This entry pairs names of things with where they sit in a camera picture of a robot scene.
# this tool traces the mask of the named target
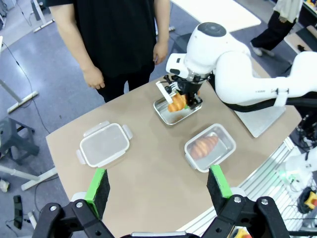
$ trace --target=table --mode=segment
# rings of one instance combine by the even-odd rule
[[[199,22],[215,22],[237,31],[260,25],[261,21],[234,0],[172,0]]]
[[[315,27],[308,26],[307,30],[309,30],[317,38],[317,30]],[[312,51],[312,49],[296,33],[289,34],[284,38],[284,41],[298,54],[300,53],[297,49],[298,45],[303,46],[307,51]]]
[[[255,61],[254,69],[260,76],[266,76]],[[184,152],[185,143],[211,124],[222,124],[237,143],[236,151],[221,167],[229,184],[238,186],[301,121],[295,108],[287,106],[286,113],[255,139],[205,83],[201,88],[202,109],[168,127],[153,108],[154,101],[162,97],[156,81],[92,110],[47,136],[54,164],[70,199],[73,194],[87,190],[95,172],[94,168],[81,165],[76,157],[83,133],[106,120],[130,127],[134,134],[130,148],[106,166],[111,191],[104,222],[115,237],[132,231],[175,231],[212,206],[206,188],[208,175],[193,170]]]

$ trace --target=croissant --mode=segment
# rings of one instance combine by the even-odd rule
[[[217,136],[206,136],[195,141],[190,155],[194,160],[206,157],[215,148],[219,141]]]
[[[177,93],[173,98],[173,103],[168,105],[168,111],[170,113],[180,111],[185,108],[186,106],[186,96],[180,95]]]

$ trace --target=gray carpet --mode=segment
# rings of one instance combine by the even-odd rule
[[[173,7],[171,25],[176,27],[177,34],[191,33],[197,24],[196,20],[177,6]],[[261,24],[257,27],[234,32],[233,35],[238,40],[248,44],[254,36],[257,36],[264,29],[265,24]],[[171,38],[175,39],[176,37],[175,33],[171,33]],[[85,84],[78,64],[58,35],[55,23],[38,33],[26,35],[9,48],[28,75],[33,90],[40,92],[35,101],[43,122],[50,132],[103,104],[103,100],[98,93]],[[274,49],[274,52],[279,56],[276,58],[266,56],[255,58],[271,76],[278,76],[288,67],[287,61],[294,59],[295,53],[285,42]],[[0,65],[1,78],[20,97],[24,97],[31,92],[28,80],[8,50],[2,52]],[[151,80],[164,75],[165,66],[166,61],[157,66],[151,75]],[[14,103],[15,101],[0,88],[0,119],[7,116],[6,109]],[[35,175],[51,169],[53,162],[45,140],[48,133],[41,124],[34,103],[31,103],[27,108],[16,110],[10,114],[10,117],[35,129],[35,143],[39,145],[40,153],[36,157],[31,156],[25,159],[21,167],[6,158],[3,158],[0,163]],[[35,188],[22,192],[20,186],[26,180],[3,173],[0,173],[0,177],[11,183],[8,193],[0,193],[0,214],[2,214],[0,217],[0,237],[15,237],[15,234],[4,224],[6,220],[13,219],[12,198],[14,195],[20,194],[24,213],[35,210],[36,217],[38,217],[39,212],[36,211],[34,204]],[[58,202],[61,205],[68,203],[59,179],[43,183],[37,189],[39,209],[49,202]],[[9,225],[19,236],[32,234],[33,229],[26,222],[23,223],[22,230],[15,229],[13,223],[9,223]]]

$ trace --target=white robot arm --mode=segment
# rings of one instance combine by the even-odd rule
[[[311,62],[317,62],[317,53],[303,52],[296,56],[289,77],[253,77],[251,54],[246,45],[237,41],[221,25],[202,23],[194,30],[186,54],[172,54],[166,71],[175,74],[171,88],[162,86],[169,103],[177,90],[200,104],[197,92],[201,84],[215,79],[218,97],[228,105],[250,105],[276,99],[274,106],[284,106],[288,98],[302,97],[317,91],[316,70]]]

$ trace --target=metal tray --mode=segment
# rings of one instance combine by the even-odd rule
[[[185,118],[189,117],[191,114],[198,111],[202,108],[202,105],[197,106],[195,109],[183,109],[178,112],[170,113],[168,111],[168,102],[165,98],[161,98],[154,102],[154,109],[159,115],[159,117],[163,120],[163,122],[167,125],[175,125]]]

